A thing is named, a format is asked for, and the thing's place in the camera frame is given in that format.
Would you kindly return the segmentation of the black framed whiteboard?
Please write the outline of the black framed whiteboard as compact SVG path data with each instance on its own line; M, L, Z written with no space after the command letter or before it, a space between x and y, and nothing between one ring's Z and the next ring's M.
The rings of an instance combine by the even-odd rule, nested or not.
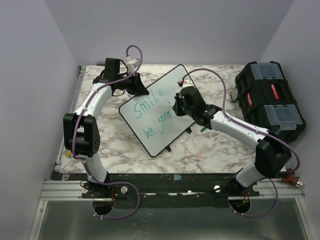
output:
M151 157L156 157L190 128L195 121L173 111L178 81L187 74L184 65L175 66L147 87L148 95L135 96L119 107L119 113Z

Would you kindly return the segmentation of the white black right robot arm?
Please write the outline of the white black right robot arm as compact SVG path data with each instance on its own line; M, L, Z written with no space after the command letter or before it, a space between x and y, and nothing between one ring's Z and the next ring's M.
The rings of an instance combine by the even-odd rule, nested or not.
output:
M282 136L279 129L269 133L266 128L228 115L220 107L205 103L194 86L182 88L174 99L173 110L177 116L189 116L196 124L224 133L254 150L254 162L238 171L230 183L230 191L236 196L243 195L256 181L276 177L292 157L284 142L279 142Z

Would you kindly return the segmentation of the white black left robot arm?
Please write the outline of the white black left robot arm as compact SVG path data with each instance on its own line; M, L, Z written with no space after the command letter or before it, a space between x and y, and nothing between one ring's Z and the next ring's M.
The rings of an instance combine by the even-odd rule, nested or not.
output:
M71 151L74 159L82 162L88 181L95 183L93 191L101 198L110 194L111 185L98 154L101 137L97 118L116 90L137 97L149 94L138 72L141 63L140 58L130 55L125 62L106 58L104 70L93 80L92 90L84 103L74 113L63 117L64 147Z

